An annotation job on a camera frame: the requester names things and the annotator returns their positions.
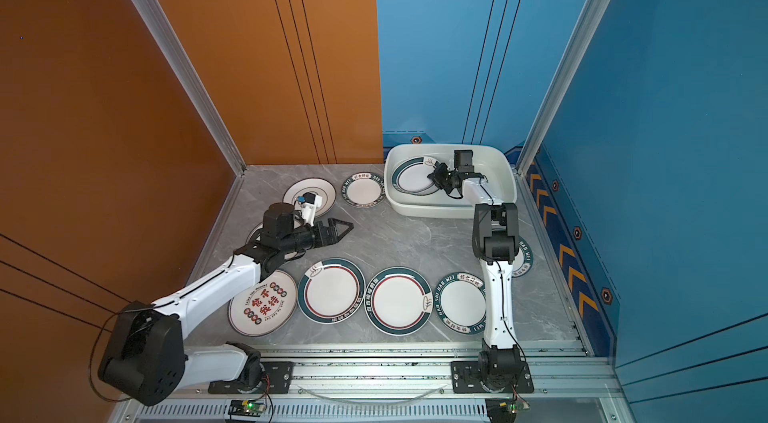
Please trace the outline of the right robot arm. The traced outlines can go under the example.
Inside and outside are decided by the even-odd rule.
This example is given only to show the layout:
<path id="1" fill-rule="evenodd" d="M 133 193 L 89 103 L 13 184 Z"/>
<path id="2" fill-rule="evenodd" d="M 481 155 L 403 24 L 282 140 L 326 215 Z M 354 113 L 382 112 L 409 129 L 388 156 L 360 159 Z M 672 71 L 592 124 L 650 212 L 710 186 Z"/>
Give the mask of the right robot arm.
<path id="1" fill-rule="evenodd" d="M 513 322 L 513 266 L 521 253 L 517 205 L 495 195 L 470 150 L 455 151 L 453 165 L 438 164 L 429 179 L 448 197 L 474 205 L 471 246 L 486 289 L 479 379 L 492 392 L 531 394 L 533 379 Z"/>

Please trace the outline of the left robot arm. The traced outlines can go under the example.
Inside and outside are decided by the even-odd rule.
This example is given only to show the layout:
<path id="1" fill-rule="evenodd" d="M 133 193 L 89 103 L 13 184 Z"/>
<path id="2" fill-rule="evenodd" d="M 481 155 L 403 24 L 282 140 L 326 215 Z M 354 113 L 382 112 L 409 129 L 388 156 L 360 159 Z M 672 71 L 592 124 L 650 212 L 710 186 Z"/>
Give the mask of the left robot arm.
<path id="1" fill-rule="evenodd" d="M 134 301 L 109 316 L 113 328 L 101 359 L 89 362 L 89 380 L 100 380 L 145 406 L 203 383 L 258 388 L 264 373 L 258 350 L 236 342 L 194 349 L 185 340 L 238 294 L 307 251 L 339 243 L 354 228 L 337 218 L 316 221 L 311 212 L 289 203 L 270 205 L 261 229 L 220 267 L 151 304 Z"/>

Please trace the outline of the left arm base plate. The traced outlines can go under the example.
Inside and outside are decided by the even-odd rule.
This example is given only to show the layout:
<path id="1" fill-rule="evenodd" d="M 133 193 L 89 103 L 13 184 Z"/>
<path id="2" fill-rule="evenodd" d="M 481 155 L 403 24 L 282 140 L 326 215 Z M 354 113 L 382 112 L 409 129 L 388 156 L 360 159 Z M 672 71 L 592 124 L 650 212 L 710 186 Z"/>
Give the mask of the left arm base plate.
<path id="1" fill-rule="evenodd" d="M 235 380 L 214 381 L 208 386 L 209 394 L 263 394 L 282 395 L 290 389 L 294 363 L 290 361 L 261 361 L 247 365 Z"/>

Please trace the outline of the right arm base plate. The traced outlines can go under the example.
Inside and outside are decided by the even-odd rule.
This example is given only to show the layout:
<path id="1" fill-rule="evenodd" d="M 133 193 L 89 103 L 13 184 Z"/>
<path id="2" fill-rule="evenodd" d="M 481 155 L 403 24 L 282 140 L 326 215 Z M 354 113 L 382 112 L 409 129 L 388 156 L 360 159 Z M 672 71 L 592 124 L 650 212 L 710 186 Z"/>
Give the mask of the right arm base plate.
<path id="1" fill-rule="evenodd" d="M 453 361 L 450 363 L 452 390 L 456 394 L 495 393 L 532 394 L 535 391 L 533 377 L 526 363 L 509 371 L 483 372 L 478 361 Z"/>

